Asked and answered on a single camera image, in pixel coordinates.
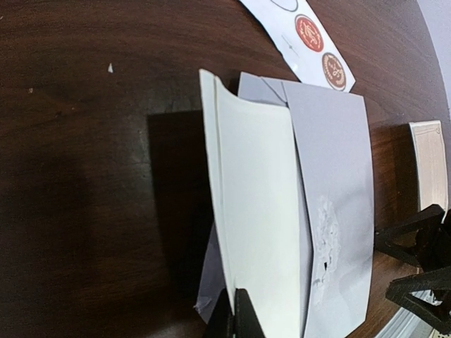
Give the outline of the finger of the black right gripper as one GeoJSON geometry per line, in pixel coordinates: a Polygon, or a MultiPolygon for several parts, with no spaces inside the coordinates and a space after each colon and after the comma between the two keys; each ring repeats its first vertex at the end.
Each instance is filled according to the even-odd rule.
{"type": "Polygon", "coordinates": [[[395,258],[403,263],[420,268],[420,251],[423,248],[417,237],[427,232],[435,232],[443,220],[445,211],[438,204],[432,204],[402,222],[384,227],[374,232],[374,249],[395,258]],[[397,244],[405,234],[414,234],[415,241],[411,246],[397,244]]]}
{"type": "Polygon", "coordinates": [[[386,299],[408,310],[437,331],[450,331],[450,267],[393,280],[386,299]],[[416,294],[432,292],[438,305],[416,294]]]}

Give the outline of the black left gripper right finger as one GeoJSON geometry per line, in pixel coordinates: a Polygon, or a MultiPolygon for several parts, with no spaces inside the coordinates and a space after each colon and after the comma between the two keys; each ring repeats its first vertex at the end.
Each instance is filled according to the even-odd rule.
{"type": "Polygon", "coordinates": [[[265,338],[257,314],[246,289],[235,290],[235,336],[265,338]]]}

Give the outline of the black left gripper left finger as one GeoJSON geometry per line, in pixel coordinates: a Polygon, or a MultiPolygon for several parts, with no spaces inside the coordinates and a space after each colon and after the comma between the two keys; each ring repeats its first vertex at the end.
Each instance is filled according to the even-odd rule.
{"type": "Polygon", "coordinates": [[[230,306],[228,293],[223,289],[206,325],[203,338],[233,338],[234,316],[230,306]]]}

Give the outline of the grey envelope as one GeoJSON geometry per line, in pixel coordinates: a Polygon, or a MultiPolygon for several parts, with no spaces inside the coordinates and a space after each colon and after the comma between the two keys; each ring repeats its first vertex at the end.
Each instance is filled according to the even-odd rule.
{"type": "Polygon", "coordinates": [[[301,337],[346,337],[366,319],[374,231],[373,165],[362,97],[240,76],[236,96],[293,109],[302,190],[301,337]]]}

